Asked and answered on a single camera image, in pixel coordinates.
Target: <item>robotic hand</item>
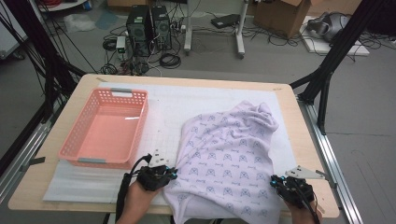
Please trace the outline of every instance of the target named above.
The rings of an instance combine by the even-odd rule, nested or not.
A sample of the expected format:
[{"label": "robotic hand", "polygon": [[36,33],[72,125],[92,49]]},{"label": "robotic hand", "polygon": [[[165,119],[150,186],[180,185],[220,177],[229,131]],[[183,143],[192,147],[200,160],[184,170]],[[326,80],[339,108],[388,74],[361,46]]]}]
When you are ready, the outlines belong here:
[{"label": "robotic hand", "polygon": [[307,208],[312,214],[315,223],[319,224],[318,214],[310,205],[310,203],[315,200],[316,196],[312,185],[307,184],[305,179],[329,180],[328,177],[319,171],[312,172],[301,166],[287,171],[286,175],[288,175],[288,177],[272,175],[270,182],[271,187],[276,189],[277,195],[286,202],[298,208]]},{"label": "robotic hand", "polygon": [[139,182],[143,189],[155,191],[160,189],[173,179],[177,178],[177,169],[169,168],[166,165],[161,165],[157,167],[148,167],[142,166],[140,170],[135,171],[134,169],[141,161],[146,161],[150,163],[152,156],[148,154],[140,158],[131,170],[131,173],[125,173],[120,185],[120,191],[117,197],[117,206],[116,206],[116,222],[122,215],[122,210],[124,207],[124,201],[126,194],[128,193],[129,185],[131,184],[132,177],[137,175],[136,181]]}]

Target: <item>human hand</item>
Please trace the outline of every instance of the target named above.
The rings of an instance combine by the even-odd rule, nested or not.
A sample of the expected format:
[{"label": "human hand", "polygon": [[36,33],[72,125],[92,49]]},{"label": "human hand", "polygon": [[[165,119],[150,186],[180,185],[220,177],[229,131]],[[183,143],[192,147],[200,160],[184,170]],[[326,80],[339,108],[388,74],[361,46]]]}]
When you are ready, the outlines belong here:
[{"label": "human hand", "polygon": [[[299,208],[291,203],[288,203],[285,201],[286,206],[289,208],[291,212],[291,219],[293,224],[315,224],[314,217],[312,216],[311,212],[306,209],[305,207]],[[320,211],[316,208],[316,202],[313,201],[311,202],[311,207],[314,210],[314,212],[317,213],[318,219],[321,222],[322,220],[322,214]]]},{"label": "human hand", "polygon": [[135,181],[128,188],[128,193],[125,198],[125,205],[120,219],[117,224],[133,224],[142,218],[149,210],[149,205],[152,199],[160,192],[161,189],[156,191],[145,190]]}]

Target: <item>basket handle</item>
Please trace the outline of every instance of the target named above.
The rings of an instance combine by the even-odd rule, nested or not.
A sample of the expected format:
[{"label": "basket handle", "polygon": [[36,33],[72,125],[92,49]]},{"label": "basket handle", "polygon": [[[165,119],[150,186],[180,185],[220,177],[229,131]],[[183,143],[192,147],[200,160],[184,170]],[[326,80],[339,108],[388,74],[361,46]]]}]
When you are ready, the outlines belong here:
[{"label": "basket handle", "polygon": [[105,159],[95,159],[95,158],[78,158],[79,162],[90,162],[90,163],[106,163]]},{"label": "basket handle", "polygon": [[119,97],[133,97],[131,89],[123,89],[123,88],[111,88],[110,89],[113,96]]}]

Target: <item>pink plastic basket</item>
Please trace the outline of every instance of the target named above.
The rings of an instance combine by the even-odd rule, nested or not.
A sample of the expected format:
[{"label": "pink plastic basket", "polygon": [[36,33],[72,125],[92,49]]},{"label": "pink plastic basket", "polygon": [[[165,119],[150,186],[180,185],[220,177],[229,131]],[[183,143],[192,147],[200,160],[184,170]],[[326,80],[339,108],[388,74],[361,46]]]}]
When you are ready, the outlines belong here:
[{"label": "pink plastic basket", "polygon": [[148,111],[146,91],[94,89],[59,158],[78,166],[131,169]]}]

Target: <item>computer tower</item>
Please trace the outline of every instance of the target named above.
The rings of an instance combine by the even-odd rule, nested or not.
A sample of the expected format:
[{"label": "computer tower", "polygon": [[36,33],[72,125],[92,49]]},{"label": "computer tower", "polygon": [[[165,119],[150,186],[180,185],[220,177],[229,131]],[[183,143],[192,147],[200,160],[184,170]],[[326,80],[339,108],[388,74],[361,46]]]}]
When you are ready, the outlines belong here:
[{"label": "computer tower", "polygon": [[170,20],[165,6],[151,8],[152,23],[154,26],[154,38],[157,49],[171,49],[171,29]]},{"label": "computer tower", "polygon": [[149,42],[153,38],[149,6],[132,6],[126,22],[126,28],[131,41],[133,55],[148,57],[150,55]]}]

